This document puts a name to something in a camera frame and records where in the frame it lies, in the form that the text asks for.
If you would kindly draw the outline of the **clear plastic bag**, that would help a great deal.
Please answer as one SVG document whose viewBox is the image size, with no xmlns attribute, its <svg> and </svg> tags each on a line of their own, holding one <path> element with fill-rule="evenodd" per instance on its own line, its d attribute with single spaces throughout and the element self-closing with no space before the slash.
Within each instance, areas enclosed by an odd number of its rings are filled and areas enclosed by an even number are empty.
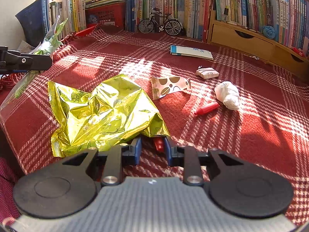
<svg viewBox="0 0 309 232">
<path fill-rule="evenodd" d="M 1 123 L 5 121 L 4 110 L 16 108 L 18 99 L 32 80 L 40 72 L 51 68 L 53 53 L 62 44 L 58 35 L 67 21 L 68 19 L 65 19 L 61 23 L 57 17 L 43 41 L 30 53 L 21 53 L 1 46 L 1 92 L 11 89 L 1 102 Z"/>
</svg>

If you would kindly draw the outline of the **gold foil snack bag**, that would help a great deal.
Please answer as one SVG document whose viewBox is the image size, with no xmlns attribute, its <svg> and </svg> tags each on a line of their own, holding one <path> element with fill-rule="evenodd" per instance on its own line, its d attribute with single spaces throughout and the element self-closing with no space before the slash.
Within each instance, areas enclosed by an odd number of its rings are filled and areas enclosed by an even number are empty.
<svg viewBox="0 0 309 232">
<path fill-rule="evenodd" d="M 170 135 L 148 94 L 124 74 L 103 81 L 90 93 L 49 81 L 48 95 L 59 123 L 51 136 L 54 157 L 88 148 L 107 151 L 138 135 Z"/>
</svg>

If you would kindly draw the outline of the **white tissue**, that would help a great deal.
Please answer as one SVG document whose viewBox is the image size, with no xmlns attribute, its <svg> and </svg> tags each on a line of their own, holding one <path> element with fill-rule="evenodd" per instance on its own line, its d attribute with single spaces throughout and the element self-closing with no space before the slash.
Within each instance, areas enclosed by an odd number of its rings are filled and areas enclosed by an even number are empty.
<svg viewBox="0 0 309 232">
<path fill-rule="evenodd" d="M 224 81 L 214 89 L 217 100 L 222 102 L 228 109 L 237 111 L 240 108 L 240 96 L 237 87 L 230 81 Z"/>
</svg>

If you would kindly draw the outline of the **green snack wrapper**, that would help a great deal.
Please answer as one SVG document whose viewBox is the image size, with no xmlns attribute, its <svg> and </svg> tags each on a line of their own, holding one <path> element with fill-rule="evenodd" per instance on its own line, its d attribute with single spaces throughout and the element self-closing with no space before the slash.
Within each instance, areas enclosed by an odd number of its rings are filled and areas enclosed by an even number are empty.
<svg viewBox="0 0 309 232">
<path fill-rule="evenodd" d="M 22 41 L 18 47 L 18 51 L 26 51 L 26 53 L 36 54 L 36 55 L 50 55 L 52 57 L 52 53 L 61 46 L 61 42 L 56 40 L 55 37 L 49 37 L 44 39 L 43 43 L 39 44 L 37 47 L 32 47 L 25 41 Z M 32 80 L 39 74 L 41 71 L 28 71 L 14 86 L 14 97 L 21 97 L 22 93 L 28 87 L 28 85 L 32 82 Z"/>
</svg>

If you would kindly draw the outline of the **red crate under books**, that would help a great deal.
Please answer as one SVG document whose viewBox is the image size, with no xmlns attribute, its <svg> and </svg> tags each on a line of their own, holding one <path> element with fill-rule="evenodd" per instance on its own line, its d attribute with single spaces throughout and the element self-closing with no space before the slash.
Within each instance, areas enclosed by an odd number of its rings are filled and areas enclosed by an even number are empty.
<svg viewBox="0 0 309 232">
<path fill-rule="evenodd" d="M 114 3 L 85 10 L 87 28 L 95 24 L 125 28 L 126 3 Z"/>
</svg>

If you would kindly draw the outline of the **dark blue folder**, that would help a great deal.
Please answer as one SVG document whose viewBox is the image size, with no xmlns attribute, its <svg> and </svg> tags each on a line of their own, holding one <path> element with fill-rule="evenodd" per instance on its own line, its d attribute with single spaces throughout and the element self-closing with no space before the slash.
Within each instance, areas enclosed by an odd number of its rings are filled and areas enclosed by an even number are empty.
<svg viewBox="0 0 309 232">
<path fill-rule="evenodd" d="M 49 0 L 35 0 L 15 15 L 23 28 L 26 42 L 37 47 L 50 29 L 48 15 Z"/>
</svg>

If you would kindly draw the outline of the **pink striped trouser leg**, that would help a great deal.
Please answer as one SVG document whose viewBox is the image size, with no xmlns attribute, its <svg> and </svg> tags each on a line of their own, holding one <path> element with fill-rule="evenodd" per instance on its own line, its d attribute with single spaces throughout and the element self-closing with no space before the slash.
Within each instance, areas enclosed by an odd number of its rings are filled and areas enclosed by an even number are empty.
<svg viewBox="0 0 309 232">
<path fill-rule="evenodd" d="M 17 177 L 4 158 L 1 158 L 0 167 L 1 225 L 10 225 L 20 216 L 13 200 L 13 188 Z"/>
</svg>

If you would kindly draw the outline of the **red plaid blanket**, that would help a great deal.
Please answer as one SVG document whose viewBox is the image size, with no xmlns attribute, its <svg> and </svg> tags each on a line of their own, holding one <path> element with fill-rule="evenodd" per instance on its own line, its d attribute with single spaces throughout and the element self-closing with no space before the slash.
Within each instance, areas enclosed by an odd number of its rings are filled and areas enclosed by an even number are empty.
<svg viewBox="0 0 309 232">
<path fill-rule="evenodd" d="M 171 55 L 171 45 L 208 50 L 213 60 Z M 290 72 L 232 49 L 113 26 L 70 37 L 53 58 L 54 65 L 29 84 L 17 107 L 4 110 L 1 130 L 23 173 L 57 161 L 50 141 L 59 124 L 49 104 L 49 81 L 91 92 L 104 80 L 124 74 L 151 95 L 151 77 L 179 76 L 190 79 L 190 93 L 155 100 L 172 139 L 200 151 L 222 149 L 282 175 L 294 188 L 287 217 L 296 225 L 308 221 L 308 85 Z M 198 77 L 199 66 L 211 67 L 219 76 Z M 224 81 L 239 91 L 237 111 L 216 98 L 214 89 Z M 194 114 L 211 102 L 220 106 Z"/>
</svg>

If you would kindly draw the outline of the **small striped packet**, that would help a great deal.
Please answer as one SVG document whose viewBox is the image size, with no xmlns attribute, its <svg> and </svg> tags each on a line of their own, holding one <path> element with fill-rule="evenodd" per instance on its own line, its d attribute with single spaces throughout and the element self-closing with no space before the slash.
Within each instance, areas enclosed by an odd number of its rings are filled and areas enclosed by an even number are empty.
<svg viewBox="0 0 309 232">
<path fill-rule="evenodd" d="M 198 77 L 201 77 L 205 80 L 209 79 L 209 78 L 217 78 L 219 76 L 219 72 L 214 70 L 211 67 L 202 67 L 199 66 L 198 69 L 196 70 L 195 73 Z"/>
</svg>

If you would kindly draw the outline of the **brown dotted candy wrapper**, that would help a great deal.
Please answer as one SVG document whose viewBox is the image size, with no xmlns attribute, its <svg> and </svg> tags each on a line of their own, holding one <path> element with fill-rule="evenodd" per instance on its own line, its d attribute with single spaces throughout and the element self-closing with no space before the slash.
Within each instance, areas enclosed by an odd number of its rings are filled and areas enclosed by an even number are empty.
<svg viewBox="0 0 309 232">
<path fill-rule="evenodd" d="M 175 92 L 190 93 L 192 88 L 189 78 L 179 76 L 164 78 L 151 77 L 151 85 L 154 100 Z"/>
</svg>

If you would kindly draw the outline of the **wooden drawer shelf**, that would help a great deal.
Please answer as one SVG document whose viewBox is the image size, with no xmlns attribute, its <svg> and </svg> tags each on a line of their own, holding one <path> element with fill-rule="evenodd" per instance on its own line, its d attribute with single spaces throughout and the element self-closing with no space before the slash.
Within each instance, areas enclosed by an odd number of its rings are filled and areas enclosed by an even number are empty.
<svg viewBox="0 0 309 232">
<path fill-rule="evenodd" d="M 266 63 L 283 67 L 298 78 L 308 81 L 308 59 L 255 31 L 234 23 L 216 20 L 215 10 L 211 11 L 207 42 L 253 55 Z"/>
</svg>

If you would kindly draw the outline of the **thin white blue booklet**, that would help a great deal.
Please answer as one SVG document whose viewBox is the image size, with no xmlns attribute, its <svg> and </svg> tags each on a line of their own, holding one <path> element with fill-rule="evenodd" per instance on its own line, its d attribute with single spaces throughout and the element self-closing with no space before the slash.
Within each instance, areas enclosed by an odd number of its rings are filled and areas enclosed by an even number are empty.
<svg viewBox="0 0 309 232">
<path fill-rule="evenodd" d="M 213 60 L 213 56 L 210 51 L 191 47 L 171 45 L 170 54 Z"/>
</svg>

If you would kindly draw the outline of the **miniature black bicycle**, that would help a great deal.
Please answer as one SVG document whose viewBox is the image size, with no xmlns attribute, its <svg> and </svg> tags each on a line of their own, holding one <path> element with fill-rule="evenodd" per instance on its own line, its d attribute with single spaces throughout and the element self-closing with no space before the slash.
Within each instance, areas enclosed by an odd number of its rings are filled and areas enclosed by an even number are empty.
<svg viewBox="0 0 309 232">
<path fill-rule="evenodd" d="M 138 30 L 143 34 L 149 34 L 156 28 L 159 32 L 165 32 L 172 37 L 178 36 L 183 30 L 182 23 L 178 19 L 171 18 L 171 14 L 162 14 L 153 8 L 149 18 L 140 21 Z"/>
</svg>

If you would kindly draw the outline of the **left book row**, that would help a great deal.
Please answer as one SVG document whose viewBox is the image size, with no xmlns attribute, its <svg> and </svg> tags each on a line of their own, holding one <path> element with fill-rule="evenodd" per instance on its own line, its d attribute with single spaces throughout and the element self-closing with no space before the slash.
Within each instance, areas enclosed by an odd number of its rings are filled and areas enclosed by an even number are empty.
<svg viewBox="0 0 309 232">
<path fill-rule="evenodd" d="M 44 0 L 48 26 L 61 40 L 96 24 L 206 41 L 213 0 Z"/>
</svg>

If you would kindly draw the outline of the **book row on shelf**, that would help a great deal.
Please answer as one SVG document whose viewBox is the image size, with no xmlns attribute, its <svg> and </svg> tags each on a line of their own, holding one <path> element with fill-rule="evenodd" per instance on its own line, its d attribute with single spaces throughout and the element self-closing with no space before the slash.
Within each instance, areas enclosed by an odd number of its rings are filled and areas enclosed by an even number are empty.
<svg viewBox="0 0 309 232">
<path fill-rule="evenodd" d="M 216 19 L 262 33 L 272 26 L 276 42 L 308 56 L 308 0 L 214 0 Z"/>
</svg>

